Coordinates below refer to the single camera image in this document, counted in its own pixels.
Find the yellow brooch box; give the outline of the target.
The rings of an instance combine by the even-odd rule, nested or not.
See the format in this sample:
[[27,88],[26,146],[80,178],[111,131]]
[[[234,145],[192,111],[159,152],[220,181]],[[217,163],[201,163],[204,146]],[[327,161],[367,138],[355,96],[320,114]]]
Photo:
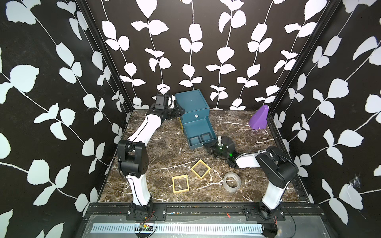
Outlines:
[[204,179],[210,172],[211,167],[208,166],[203,160],[197,161],[192,167],[191,171],[199,178]]
[[173,193],[188,192],[190,190],[188,175],[172,177]]

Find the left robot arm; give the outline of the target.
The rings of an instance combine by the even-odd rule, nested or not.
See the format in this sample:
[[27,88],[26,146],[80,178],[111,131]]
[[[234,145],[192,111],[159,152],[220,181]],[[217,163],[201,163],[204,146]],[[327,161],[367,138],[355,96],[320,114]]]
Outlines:
[[185,113],[179,105],[160,109],[157,105],[148,110],[137,131],[127,140],[120,140],[117,146],[118,170],[130,184],[133,201],[131,213],[153,213],[152,196],[148,191],[146,172],[149,166],[147,144],[165,120],[179,118]]

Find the teal drawer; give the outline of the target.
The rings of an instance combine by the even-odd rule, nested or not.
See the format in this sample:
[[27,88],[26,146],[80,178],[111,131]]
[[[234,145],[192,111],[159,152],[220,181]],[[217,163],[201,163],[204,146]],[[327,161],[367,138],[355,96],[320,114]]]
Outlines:
[[[203,147],[204,144],[210,143],[217,139],[214,129],[211,125],[209,117],[183,124],[184,135],[187,139],[191,150]],[[200,137],[200,143],[190,146],[190,138],[194,136]]]

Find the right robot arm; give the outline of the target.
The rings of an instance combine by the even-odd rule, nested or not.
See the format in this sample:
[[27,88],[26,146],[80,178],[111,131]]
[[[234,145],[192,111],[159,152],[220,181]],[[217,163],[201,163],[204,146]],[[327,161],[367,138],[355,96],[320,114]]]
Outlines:
[[220,158],[233,169],[261,168],[269,180],[265,195],[259,204],[259,215],[264,220],[274,217],[281,204],[286,187],[299,172],[296,164],[276,146],[253,153],[238,153],[230,137],[220,136],[204,144],[208,153]]

